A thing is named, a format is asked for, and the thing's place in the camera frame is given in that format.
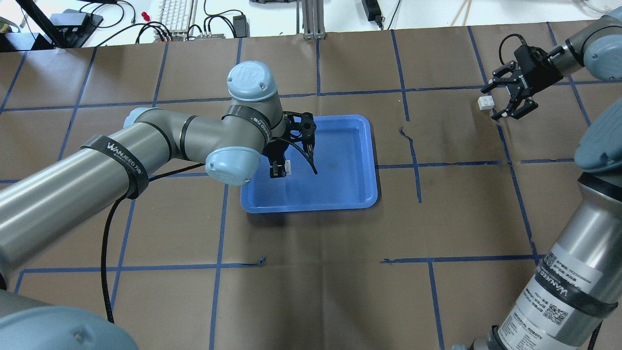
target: white cube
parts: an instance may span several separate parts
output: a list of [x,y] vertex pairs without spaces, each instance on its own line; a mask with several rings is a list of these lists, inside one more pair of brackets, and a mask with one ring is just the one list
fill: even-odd
[[477,99],[480,111],[491,110],[494,108],[494,100],[492,96],[482,96]]

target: power adapter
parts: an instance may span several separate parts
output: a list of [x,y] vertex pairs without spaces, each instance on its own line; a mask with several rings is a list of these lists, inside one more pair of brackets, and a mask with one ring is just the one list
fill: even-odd
[[369,22],[375,22],[380,29],[383,29],[383,12],[380,10],[378,0],[362,0],[363,9]]
[[233,16],[233,28],[235,37],[248,37],[248,22],[245,15]]

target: qr code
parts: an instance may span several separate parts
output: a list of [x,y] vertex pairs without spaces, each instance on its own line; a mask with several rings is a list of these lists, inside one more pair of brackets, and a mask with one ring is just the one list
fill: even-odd
[[564,310],[558,309],[555,305],[549,305],[549,308],[544,312],[544,317],[553,321],[556,325],[560,326],[562,322],[568,317],[568,313]]
[[549,254],[544,257],[544,263],[549,267],[552,267],[555,261],[557,261],[557,257],[552,252],[549,252]]

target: blue tray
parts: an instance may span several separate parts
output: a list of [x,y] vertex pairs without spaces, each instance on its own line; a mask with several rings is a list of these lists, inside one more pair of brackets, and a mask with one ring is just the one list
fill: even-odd
[[262,157],[253,180],[242,187],[240,201],[249,213],[362,209],[378,199],[371,128],[360,115],[315,118],[313,158],[318,175],[289,147],[292,174],[271,179]]

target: light blue joint cap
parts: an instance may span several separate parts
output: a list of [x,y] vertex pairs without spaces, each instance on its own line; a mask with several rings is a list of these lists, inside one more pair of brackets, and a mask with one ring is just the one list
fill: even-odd
[[622,98],[587,130],[575,152],[575,163],[586,173],[622,168]]
[[134,124],[134,122],[138,119],[146,111],[150,110],[161,110],[161,108],[149,108],[149,107],[139,107],[135,108],[133,111],[129,112],[127,118],[125,118],[125,122],[123,122],[123,128],[127,128],[128,126]]
[[224,147],[210,153],[205,171],[214,179],[232,186],[251,182],[259,167],[261,154],[248,147]]
[[229,94],[236,100],[259,102],[272,97],[278,90],[270,68],[259,61],[242,62],[227,76]]
[[43,306],[0,318],[3,349],[138,350],[130,335],[98,315]]
[[622,79],[622,35],[613,34],[594,41],[583,55],[585,68],[600,80]]
[[622,22],[622,6],[618,7],[617,9],[609,12],[609,14],[607,16],[613,17],[615,19],[617,19],[618,21]]

